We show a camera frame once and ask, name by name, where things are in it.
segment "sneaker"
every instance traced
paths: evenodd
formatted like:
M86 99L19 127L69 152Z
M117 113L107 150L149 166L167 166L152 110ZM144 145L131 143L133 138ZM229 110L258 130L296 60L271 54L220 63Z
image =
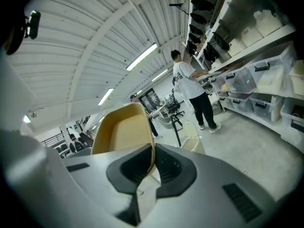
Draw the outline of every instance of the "sneaker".
M219 130L222 127L222 124L217 124L217 127L214 129L210 129L210 133L215 133L217 130Z

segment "black pants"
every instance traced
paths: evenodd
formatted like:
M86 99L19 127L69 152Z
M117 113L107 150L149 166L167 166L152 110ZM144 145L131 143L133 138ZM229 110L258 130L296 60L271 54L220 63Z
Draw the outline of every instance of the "black pants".
M158 136L158 133L156 132L156 129L152 123L152 120L149 118L149 123L150 123L150 127L151 127L151 130L152 130L152 133L154 134L155 137Z
M208 95L206 93L203 93L200 96L189 100L194 107L195 116L199 122L199 125L204 124L204 119L203 119L203 114L204 114L209 128L211 129L216 128L217 125L213 120L213 111Z

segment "white floor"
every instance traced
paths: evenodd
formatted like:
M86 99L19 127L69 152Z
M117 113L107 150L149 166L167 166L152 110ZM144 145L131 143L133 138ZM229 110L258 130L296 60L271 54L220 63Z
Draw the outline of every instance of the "white floor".
M240 171L247 169L247 176L258 182L274 198L280 199L289 193L303 174L304 155L294 146L285 142L280 135L267 127L238 113L226 110L214 116L222 128L214 134L206 128L201 131L194 114L191 114L184 103L185 111L181 122L192 122L202 136L202 143L207 155L224 160ZM156 127L163 138L158 143L178 146L173 130L167 130L158 124ZM179 131L180 141L186 139L183 130ZM144 194L139 197L141 217L145 217L155 202L153 181L144 181L141 186Z

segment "white t-shirt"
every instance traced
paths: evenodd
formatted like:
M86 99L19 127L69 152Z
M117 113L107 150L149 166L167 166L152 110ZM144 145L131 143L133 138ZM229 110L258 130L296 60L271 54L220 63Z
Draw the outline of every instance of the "white t-shirt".
M174 63L173 65L173 76L186 100L193 99L205 93L205 90L198 81L189 78L194 72L195 69L185 62Z

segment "fluorescent light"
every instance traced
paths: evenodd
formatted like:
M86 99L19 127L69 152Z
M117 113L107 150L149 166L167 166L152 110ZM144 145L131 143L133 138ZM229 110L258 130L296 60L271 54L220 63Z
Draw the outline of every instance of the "fluorescent light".
M107 97L111 94L111 92L113 90L114 89L112 89L112 88L108 89L108 91L105 93L104 97L101 99L101 101L98 103L98 105L101 105L107 99Z
M146 49L142 54L139 55L128 67L127 70L131 71L133 68L136 67L146 56L148 56L151 52L153 52L157 48L157 44L154 43L148 49Z
M105 116L103 116L103 117L99 120L99 123L104 119L104 117L105 117Z
M24 121L26 124L30 123L30 119L28 118L27 115L24 116L23 121Z
M156 79L158 79L159 77L161 77L163 74L165 74L168 70L166 69L165 71L163 71L162 73L158 74L154 79L152 79L152 81L155 81Z

